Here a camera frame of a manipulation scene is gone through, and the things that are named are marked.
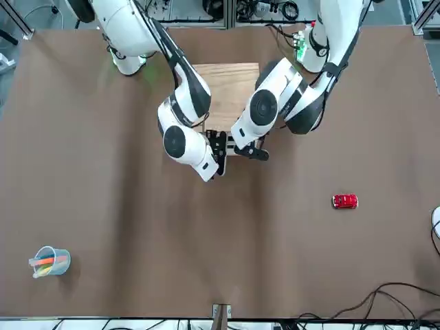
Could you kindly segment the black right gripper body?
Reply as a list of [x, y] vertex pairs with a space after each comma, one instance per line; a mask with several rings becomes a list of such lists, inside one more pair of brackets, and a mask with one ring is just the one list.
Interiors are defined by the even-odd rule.
[[219, 165], [217, 174], [224, 176], [226, 171], [228, 135], [225, 131], [207, 130], [206, 137], [210, 143], [214, 159]]

